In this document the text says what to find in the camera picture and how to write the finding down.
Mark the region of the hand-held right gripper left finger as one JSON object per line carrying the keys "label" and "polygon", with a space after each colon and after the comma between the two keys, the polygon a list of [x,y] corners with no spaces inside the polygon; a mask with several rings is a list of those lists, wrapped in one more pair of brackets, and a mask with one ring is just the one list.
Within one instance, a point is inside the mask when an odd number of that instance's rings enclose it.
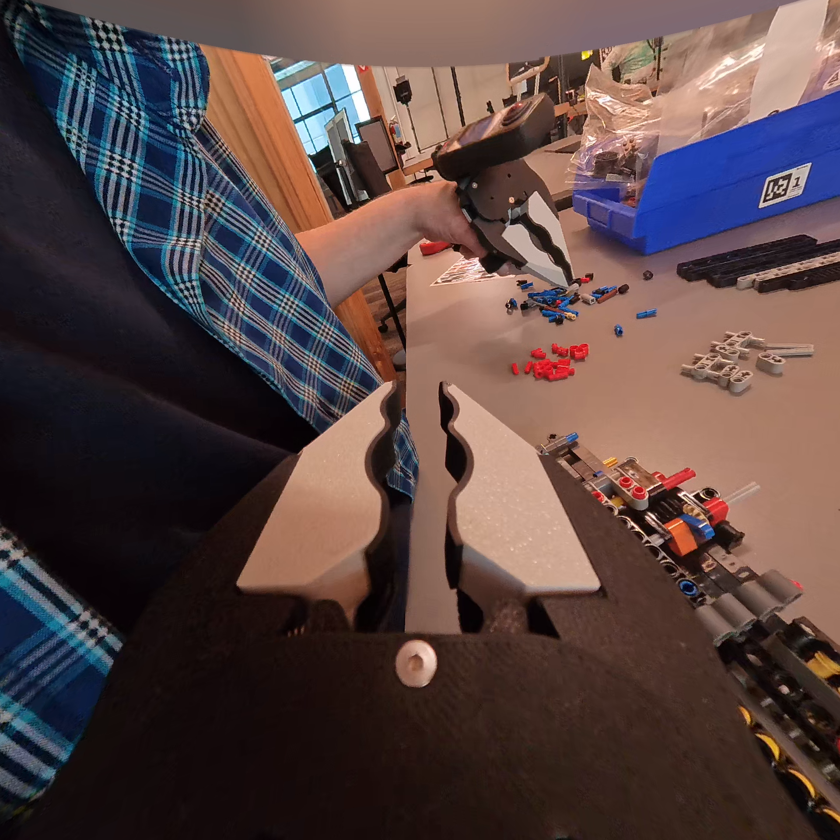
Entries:
{"label": "hand-held right gripper left finger", "polygon": [[382,629],[394,596],[387,477],[402,419],[384,383],[305,447],[238,580],[246,594],[334,601],[354,629]]}

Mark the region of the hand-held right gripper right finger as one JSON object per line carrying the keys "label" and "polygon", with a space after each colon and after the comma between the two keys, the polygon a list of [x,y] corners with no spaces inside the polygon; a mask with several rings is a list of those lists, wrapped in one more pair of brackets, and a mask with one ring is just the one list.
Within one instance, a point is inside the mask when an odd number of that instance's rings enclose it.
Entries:
{"label": "hand-held right gripper right finger", "polygon": [[460,629],[479,633],[499,604],[590,595],[601,583],[560,498],[562,469],[456,385],[438,387],[445,467],[455,481],[444,540]]}

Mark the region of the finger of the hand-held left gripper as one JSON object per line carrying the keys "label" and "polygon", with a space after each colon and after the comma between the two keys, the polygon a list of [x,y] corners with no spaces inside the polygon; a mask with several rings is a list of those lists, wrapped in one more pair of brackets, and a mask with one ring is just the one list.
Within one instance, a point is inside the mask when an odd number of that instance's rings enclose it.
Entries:
{"label": "finger of the hand-held left gripper", "polygon": [[550,255],[542,250],[532,239],[530,232],[522,224],[505,227],[502,239],[506,244],[506,263],[514,266],[521,273],[530,275],[548,283],[554,288],[568,289],[570,281],[564,270],[557,266]]}
{"label": "finger of the hand-held left gripper", "polygon": [[535,243],[563,269],[571,284],[575,278],[571,254],[553,205],[547,203],[539,192],[533,192],[522,205],[518,221],[530,232]]}

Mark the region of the pile of blue black lego pins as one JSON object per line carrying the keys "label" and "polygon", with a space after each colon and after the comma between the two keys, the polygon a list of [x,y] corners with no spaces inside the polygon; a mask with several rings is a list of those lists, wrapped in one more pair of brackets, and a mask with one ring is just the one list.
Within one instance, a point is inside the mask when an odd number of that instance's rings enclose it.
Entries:
{"label": "pile of blue black lego pins", "polygon": [[573,278],[568,289],[554,287],[535,289],[533,282],[519,280],[518,288],[524,292],[524,297],[522,299],[516,297],[508,299],[505,302],[505,310],[508,314],[535,311],[550,322],[557,324],[567,321],[572,322],[580,317],[580,307],[601,305],[602,303],[596,302],[597,296],[603,294],[604,291],[610,288],[620,287],[622,285],[629,286],[629,284],[623,283],[620,285],[597,287],[593,272],[586,272],[582,276]]}

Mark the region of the person's left forearm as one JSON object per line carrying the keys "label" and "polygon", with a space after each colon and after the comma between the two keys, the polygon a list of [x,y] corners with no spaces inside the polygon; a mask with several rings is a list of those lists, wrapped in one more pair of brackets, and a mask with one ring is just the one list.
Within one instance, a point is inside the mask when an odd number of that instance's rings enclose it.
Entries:
{"label": "person's left forearm", "polygon": [[351,297],[421,241],[424,235],[417,214],[421,199],[419,191],[391,192],[297,235],[331,307]]}

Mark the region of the pile of red lego pins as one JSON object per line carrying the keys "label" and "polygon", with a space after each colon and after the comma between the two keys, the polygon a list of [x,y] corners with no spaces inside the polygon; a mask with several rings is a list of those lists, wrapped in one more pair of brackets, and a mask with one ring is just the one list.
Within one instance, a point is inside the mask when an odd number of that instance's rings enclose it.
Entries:
{"label": "pile of red lego pins", "polygon": [[574,366],[586,361],[590,355],[588,343],[564,346],[551,344],[544,350],[541,347],[528,351],[520,359],[509,363],[512,375],[531,376],[536,381],[561,382],[575,374]]}

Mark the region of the row of black lego beams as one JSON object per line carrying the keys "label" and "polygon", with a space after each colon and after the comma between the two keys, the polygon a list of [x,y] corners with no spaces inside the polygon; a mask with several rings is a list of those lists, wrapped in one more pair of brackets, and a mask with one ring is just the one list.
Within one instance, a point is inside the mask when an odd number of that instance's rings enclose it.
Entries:
{"label": "row of black lego beams", "polygon": [[683,262],[676,273],[687,281],[704,280],[714,288],[736,288],[741,276],[835,251],[839,252],[838,239],[819,243],[812,236],[798,234]]}

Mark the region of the group of grey lego connectors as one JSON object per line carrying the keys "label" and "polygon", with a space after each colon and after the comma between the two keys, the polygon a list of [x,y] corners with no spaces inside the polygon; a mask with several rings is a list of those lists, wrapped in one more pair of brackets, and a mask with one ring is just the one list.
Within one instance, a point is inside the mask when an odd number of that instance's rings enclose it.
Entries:
{"label": "group of grey lego connectors", "polygon": [[811,358],[812,343],[773,343],[749,330],[727,331],[723,339],[711,342],[704,353],[680,366],[681,375],[694,382],[710,382],[731,394],[740,395],[752,386],[756,372],[780,377],[786,361]]}

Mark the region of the long grey lego beam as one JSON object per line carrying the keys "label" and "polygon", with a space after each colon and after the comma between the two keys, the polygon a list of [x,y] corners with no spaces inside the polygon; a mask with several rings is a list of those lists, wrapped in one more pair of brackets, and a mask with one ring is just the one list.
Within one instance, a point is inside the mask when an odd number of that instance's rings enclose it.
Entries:
{"label": "long grey lego beam", "polygon": [[739,290],[752,288],[759,293],[779,290],[799,291],[818,287],[839,279],[839,252],[835,251],[740,276]]}

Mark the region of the lego car chassis model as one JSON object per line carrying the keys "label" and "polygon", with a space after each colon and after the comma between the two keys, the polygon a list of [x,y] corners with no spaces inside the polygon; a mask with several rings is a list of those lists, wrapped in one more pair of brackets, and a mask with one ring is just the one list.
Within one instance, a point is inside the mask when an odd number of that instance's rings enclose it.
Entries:
{"label": "lego car chassis model", "polygon": [[819,838],[839,838],[838,643],[782,612],[802,587],[777,570],[756,572],[736,550],[744,533],[729,495],[686,487],[693,469],[667,475],[636,457],[601,459],[578,434],[552,434],[540,455],[564,468],[639,541],[675,583],[733,679],[739,711],[775,779]]}

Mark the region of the person's left hand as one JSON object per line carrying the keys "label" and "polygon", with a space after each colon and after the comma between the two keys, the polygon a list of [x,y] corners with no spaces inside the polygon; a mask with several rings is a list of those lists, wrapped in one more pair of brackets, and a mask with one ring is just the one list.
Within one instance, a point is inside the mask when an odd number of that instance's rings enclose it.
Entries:
{"label": "person's left hand", "polygon": [[415,188],[412,197],[416,198],[416,226],[422,238],[458,246],[465,258],[487,255],[487,249],[480,243],[459,204],[454,183],[422,184]]}

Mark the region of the printed instruction sheet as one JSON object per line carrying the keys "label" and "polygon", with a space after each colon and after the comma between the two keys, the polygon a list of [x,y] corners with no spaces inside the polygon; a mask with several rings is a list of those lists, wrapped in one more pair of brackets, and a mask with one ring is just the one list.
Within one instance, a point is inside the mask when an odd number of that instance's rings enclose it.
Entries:
{"label": "printed instruction sheet", "polygon": [[459,259],[447,268],[432,284],[431,287],[450,287],[458,284],[469,284],[486,280],[503,279],[508,275],[499,271],[489,272],[478,258]]}

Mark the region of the clear plastic bags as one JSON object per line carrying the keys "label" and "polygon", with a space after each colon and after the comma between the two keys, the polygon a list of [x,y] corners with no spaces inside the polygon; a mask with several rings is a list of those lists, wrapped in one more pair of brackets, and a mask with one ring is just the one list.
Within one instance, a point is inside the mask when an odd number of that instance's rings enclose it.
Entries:
{"label": "clear plastic bags", "polygon": [[[839,2],[827,1],[822,35],[799,103],[839,89]],[[740,128],[778,8],[664,38],[655,82],[624,84],[592,68],[584,84],[586,120],[567,182],[604,180],[644,189],[655,158]]]}

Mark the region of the computer monitor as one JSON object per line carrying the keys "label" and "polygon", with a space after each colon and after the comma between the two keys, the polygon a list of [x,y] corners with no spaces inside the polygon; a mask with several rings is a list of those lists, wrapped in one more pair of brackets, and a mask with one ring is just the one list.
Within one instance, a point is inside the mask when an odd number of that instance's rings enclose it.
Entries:
{"label": "computer monitor", "polygon": [[398,156],[392,142],[392,136],[381,115],[355,124],[360,141],[369,145],[374,159],[383,174],[401,170]]}

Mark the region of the black office chair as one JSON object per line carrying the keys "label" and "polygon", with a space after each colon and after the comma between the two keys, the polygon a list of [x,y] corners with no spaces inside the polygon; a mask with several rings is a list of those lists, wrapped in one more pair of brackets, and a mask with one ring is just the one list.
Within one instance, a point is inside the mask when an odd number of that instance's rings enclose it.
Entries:
{"label": "black office chair", "polygon": [[359,176],[362,188],[370,199],[375,199],[393,192],[390,183],[367,142],[352,143],[343,141],[342,143],[343,150],[353,167],[353,171]]}

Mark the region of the black table leg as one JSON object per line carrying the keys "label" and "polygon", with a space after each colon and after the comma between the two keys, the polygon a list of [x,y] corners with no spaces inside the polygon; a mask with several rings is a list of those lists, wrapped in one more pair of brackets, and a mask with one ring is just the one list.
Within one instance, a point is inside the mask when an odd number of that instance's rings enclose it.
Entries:
{"label": "black table leg", "polygon": [[388,329],[389,329],[388,326],[387,326],[387,323],[388,323],[389,320],[393,321],[393,325],[395,326],[396,333],[397,333],[397,335],[398,335],[398,337],[401,341],[403,349],[405,349],[406,348],[406,336],[405,336],[405,332],[404,332],[404,329],[403,329],[403,325],[400,321],[399,313],[403,312],[405,310],[406,300],[403,299],[399,304],[396,305],[394,303],[392,297],[391,297],[391,294],[390,294],[390,291],[389,291],[388,287],[383,286],[381,288],[381,290],[382,290],[382,293],[383,293],[383,296],[384,296],[384,299],[385,299],[387,314],[383,318],[380,319],[380,325],[379,325],[378,330],[381,333],[387,333]]}

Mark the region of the blue plastic bin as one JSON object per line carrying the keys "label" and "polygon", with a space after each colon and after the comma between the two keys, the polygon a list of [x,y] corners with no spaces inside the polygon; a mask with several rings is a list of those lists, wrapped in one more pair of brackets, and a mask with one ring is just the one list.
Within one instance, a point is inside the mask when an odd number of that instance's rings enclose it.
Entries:
{"label": "blue plastic bin", "polygon": [[625,187],[575,191],[589,227],[643,255],[839,194],[839,92],[657,157],[636,207]]}

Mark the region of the window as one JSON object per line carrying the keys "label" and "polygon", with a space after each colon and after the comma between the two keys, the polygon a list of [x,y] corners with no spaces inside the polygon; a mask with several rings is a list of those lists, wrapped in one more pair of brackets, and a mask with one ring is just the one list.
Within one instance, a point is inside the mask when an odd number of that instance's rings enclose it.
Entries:
{"label": "window", "polygon": [[371,115],[355,66],[283,58],[269,58],[269,66],[307,154],[328,146],[326,123],[342,110],[353,142],[361,140],[356,123]]}

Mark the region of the wooden pillar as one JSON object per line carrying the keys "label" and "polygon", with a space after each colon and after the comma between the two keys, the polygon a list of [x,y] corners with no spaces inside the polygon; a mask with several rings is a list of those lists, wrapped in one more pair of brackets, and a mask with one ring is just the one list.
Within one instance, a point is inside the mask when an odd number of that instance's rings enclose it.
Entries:
{"label": "wooden pillar", "polygon": [[333,221],[267,59],[201,45],[210,70],[206,115],[292,233]]}

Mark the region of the dark navy garment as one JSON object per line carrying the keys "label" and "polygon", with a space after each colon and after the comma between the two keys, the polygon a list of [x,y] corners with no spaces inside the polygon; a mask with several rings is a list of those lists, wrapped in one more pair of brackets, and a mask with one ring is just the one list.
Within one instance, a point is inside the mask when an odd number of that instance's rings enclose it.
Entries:
{"label": "dark navy garment", "polygon": [[2,524],[122,633],[312,427],[140,270],[2,34]]}

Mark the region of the white paper sheet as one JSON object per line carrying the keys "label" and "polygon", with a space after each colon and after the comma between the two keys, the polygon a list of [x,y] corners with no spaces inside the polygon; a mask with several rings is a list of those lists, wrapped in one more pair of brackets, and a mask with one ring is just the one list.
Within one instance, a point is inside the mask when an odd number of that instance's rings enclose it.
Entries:
{"label": "white paper sheet", "polygon": [[799,1],[778,7],[752,87],[749,123],[799,103],[811,76],[827,6],[827,1]]}

